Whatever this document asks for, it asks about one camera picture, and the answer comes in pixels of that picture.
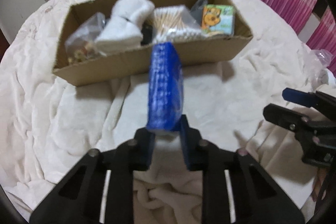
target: white sock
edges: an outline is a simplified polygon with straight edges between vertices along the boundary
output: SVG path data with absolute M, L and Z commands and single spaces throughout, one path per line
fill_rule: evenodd
M 154 3 L 149 0 L 118 0 L 112 8 L 111 17 L 126 18 L 141 30 L 154 8 Z
M 136 25 L 125 18 L 112 16 L 95 43 L 100 53 L 108 55 L 141 47 L 142 39 L 143 35 Z

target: open cardboard box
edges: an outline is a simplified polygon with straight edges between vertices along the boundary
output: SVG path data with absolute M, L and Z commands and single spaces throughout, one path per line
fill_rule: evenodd
M 74 5 L 64 22 L 59 37 L 53 73 L 75 86 L 87 85 L 148 72 L 152 45 L 116 53 L 107 57 L 69 65 L 64 43 L 87 19 L 97 12 L 108 18 L 117 0 L 92 0 Z M 151 0 L 155 7 L 186 5 L 189 9 L 197 0 Z M 233 5 L 230 0 L 209 0 L 210 4 Z M 251 29 L 236 9 L 233 37 L 206 41 L 176 42 L 174 46 L 184 66 L 214 63 L 234 58 L 252 39 Z

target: bed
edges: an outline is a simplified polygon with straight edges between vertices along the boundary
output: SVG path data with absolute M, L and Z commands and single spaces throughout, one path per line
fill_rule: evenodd
M 67 11 L 84 1 L 41 6 L 1 61 L 0 184 L 27 220 L 90 148 L 113 149 L 147 121 L 147 75 L 76 88 L 51 73 Z M 282 99 L 284 88 L 312 90 L 305 63 L 309 49 L 260 0 L 232 1 L 254 38 L 229 62 L 184 68 L 184 113 L 190 126 L 220 148 L 246 147 L 299 208 L 305 204 L 309 217 L 317 170 L 301 162 L 292 133 L 262 116 L 269 103 L 297 108 Z M 327 85 L 319 89 L 336 96 Z M 136 223 L 200 222 L 201 173 L 187 172 L 178 139 L 158 139 L 150 170 L 135 178 Z

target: screw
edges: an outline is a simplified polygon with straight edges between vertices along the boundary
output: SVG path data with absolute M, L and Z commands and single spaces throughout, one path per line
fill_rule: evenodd
M 127 142 L 128 146 L 136 147 L 138 145 L 138 141 L 135 139 L 129 140 Z
M 290 126 L 289 126 L 289 129 L 291 130 L 291 131 L 294 131 L 295 130 L 295 128 L 296 128 L 296 125 L 295 124 L 291 124 Z
M 302 120 L 303 122 L 308 122 L 308 121 L 309 121 L 309 119 L 308 119 L 307 117 L 302 117 L 301 120 Z
M 239 148 L 237 150 L 237 153 L 240 155 L 240 156 L 247 156 L 249 153 L 248 151 L 245 149 L 245 148 Z
M 331 159 L 331 155 L 330 155 L 330 153 L 327 153 L 326 155 L 325 155 L 325 157 L 324 157 L 324 161 L 325 162 L 328 162 L 329 160 Z
M 97 157 L 99 155 L 100 151 L 96 148 L 90 149 L 88 154 L 90 157 L 94 158 Z
M 320 143 L 320 139 L 318 138 L 318 137 L 313 137 L 313 142 L 315 143 L 315 144 L 319 144 Z
M 200 147 L 207 147 L 209 145 L 209 142 L 206 141 L 206 140 L 200 140 L 199 143 L 198 143 L 198 145 Z

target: blue package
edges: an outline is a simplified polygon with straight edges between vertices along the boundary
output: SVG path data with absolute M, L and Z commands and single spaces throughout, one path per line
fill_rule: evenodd
M 147 129 L 155 133 L 177 131 L 183 111 L 183 75 L 172 43 L 153 46 L 149 78 Z

